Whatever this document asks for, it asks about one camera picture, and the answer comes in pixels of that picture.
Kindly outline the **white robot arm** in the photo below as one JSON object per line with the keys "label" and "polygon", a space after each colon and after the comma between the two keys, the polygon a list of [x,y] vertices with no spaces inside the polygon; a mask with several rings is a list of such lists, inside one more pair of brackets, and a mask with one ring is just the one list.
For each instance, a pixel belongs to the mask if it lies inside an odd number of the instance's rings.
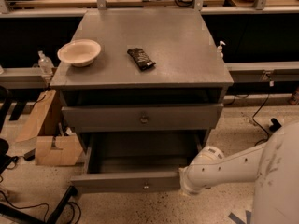
{"label": "white robot arm", "polygon": [[204,147],[179,170],[180,187],[189,195],[219,184],[252,182],[250,224],[299,224],[299,122],[287,123],[263,144],[225,157]]}

